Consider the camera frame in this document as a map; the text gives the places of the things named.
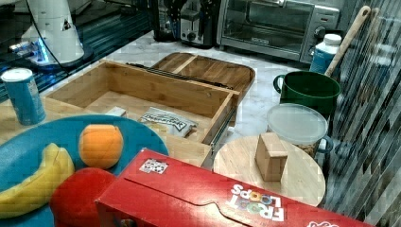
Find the coffee maker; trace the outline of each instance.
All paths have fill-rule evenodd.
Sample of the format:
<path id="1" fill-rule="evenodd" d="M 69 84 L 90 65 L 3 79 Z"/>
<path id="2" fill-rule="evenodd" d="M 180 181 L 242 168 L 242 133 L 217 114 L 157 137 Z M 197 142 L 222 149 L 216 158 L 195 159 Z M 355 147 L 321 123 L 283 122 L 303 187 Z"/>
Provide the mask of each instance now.
<path id="1" fill-rule="evenodd" d="M 180 40 L 181 0 L 148 0 L 148 15 L 157 42 Z"/>
<path id="2" fill-rule="evenodd" d="M 200 48 L 217 43 L 220 0 L 188 0 L 181 9 L 181 41 Z"/>

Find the round wooden board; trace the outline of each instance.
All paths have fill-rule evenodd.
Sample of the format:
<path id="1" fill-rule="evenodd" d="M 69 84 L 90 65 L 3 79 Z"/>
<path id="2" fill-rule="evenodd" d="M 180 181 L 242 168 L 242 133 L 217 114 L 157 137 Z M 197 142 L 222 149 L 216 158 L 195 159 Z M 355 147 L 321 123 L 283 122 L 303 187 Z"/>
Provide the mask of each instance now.
<path id="1" fill-rule="evenodd" d="M 281 182 L 264 182 L 254 160 L 258 136 L 236 139 L 217 153 L 213 170 L 226 177 L 317 206 L 325 193 L 325 179 L 318 164 L 303 150 L 281 141 L 288 151 Z"/>

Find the froot loops logo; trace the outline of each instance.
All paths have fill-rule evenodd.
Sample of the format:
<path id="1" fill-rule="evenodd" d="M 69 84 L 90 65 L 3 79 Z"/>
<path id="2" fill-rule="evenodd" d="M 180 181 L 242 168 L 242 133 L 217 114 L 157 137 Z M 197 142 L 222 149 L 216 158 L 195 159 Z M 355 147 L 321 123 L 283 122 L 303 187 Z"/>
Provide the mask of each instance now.
<path id="1" fill-rule="evenodd" d="M 316 223 L 315 221 L 310 221 L 309 225 L 307 225 L 306 227 L 339 227 L 339 226 L 330 224 L 327 221 L 324 221 L 320 224 Z"/>
<path id="2" fill-rule="evenodd" d="M 259 214 L 262 218 L 284 221 L 284 209 L 281 208 L 280 198 L 243 189 L 242 185 L 235 184 L 231 189 L 233 196 L 230 201 L 226 201 L 226 204 L 251 214 Z"/>

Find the tile backsplash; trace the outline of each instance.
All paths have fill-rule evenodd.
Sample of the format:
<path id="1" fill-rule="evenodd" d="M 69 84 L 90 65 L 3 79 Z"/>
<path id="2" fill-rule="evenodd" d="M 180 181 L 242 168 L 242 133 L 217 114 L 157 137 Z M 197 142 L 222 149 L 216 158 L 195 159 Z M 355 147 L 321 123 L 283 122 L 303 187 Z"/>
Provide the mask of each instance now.
<path id="1" fill-rule="evenodd" d="M 401 226 L 401 1 L 372 9 L 340 66 L 338 107 L 322 206 L 376 226 Z"/>

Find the marble countertop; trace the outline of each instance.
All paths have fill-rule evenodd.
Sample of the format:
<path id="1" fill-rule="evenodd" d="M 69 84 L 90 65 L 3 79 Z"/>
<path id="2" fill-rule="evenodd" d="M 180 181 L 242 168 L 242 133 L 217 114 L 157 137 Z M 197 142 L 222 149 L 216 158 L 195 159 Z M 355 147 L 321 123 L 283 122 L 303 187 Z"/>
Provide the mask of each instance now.
<path id="1" fill-rule="evenodd" d="M 247 55 L 234 51 L 222 51 L 218 47 L 199 49 L 175 43 L 158 43 L 152 32 L 123 46 L 107 56 L 106 60 L 139 63 L 151 67 L 165 56 L 174 52 L 187 52 L 222 61 L 230 61 L 250 66 L 255 71 L 255 81 L 238 106 L 235 127 L 229 128 L 228 136 L 222 143 L 243 136 L 258 135 L 267 130 L 267 112 L 279 103 L 280 95 L 274 90 L 272 82 L 278 75 L 301 70 L 295 62 L 279 63 L 267 60 L 266 56 Z"/>

